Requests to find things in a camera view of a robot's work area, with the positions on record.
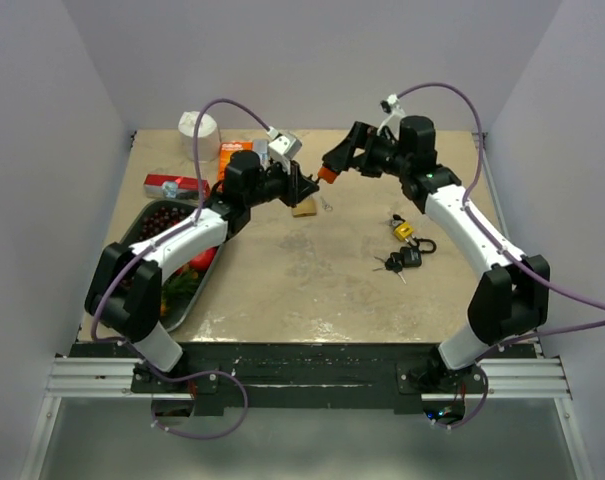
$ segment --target red tomato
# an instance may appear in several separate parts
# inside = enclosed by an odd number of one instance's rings
[[[193,257],[189,261],[189,266],[195,270],[206,270],[211,266],[213,262],[213,258],[215,258],[215,253],[218,251],[217,247],[209,248],[208,250],[203,251],[199,255]]]

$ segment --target red box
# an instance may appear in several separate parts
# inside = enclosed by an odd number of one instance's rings
[[[198,180],[193,177],[182,177],[178,175],[159,175],[150,173],[144,180],[144,193],[151,198],[165,198],[162,185],[166,182],[175,182],[178,184],[177,196],[180,200],[198,198]],[[202,180],[204,186],[204,198],[211,193],[209,182]]]

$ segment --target orange package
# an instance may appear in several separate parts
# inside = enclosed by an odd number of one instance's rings
[[[253,149],[253,142],[224,142],[220,145],[220,163],[218,164],[218,182],[224,179],[224,169],[231,161],[231,155],[238,150]]]

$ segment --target tabletop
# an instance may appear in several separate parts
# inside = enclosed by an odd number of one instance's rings
[[[305,175],[316,174],[322,155],[345,130],[293,130],[303,142],[296,156]],[[226,130],[223,141],[263,138],[258,130]],[[477,162],[469,132],[437,133],[440,163],[468,185]],[[149,173],[195,176],[174,130],[137,132],[105,245],[122,238],[151,201],[142,184]],[[217,162],[202,164],[212,184]],[[320,206],[320,196],[333,210]],[[279,201],[255,207],[251,222],[230,240],[178,341],[246,342],[440,342],[466,322],[477,279],[446,234],[401,192],[397,178],[363,178],[354,171],[333,185],[321,183],[316,216],[294,218]],[[483,178],[472,199],[497,226]],[[397,213],[431,238],[438,249],[420,268],[374,272],[401,247],[386,224]],[[79,340],[89,340],[85,315]],[[100,336],[108,329],[101,326]]]

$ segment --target toilet paper roll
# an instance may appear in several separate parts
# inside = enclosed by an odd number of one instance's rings
[[[184,152],[193,160],[193,128],[199,112],[184,112],[178,123]],[[217,160],[220,153],[220,130],[218,124],[208,114],[204,114],[198,129],[198,157],[200,162]]]

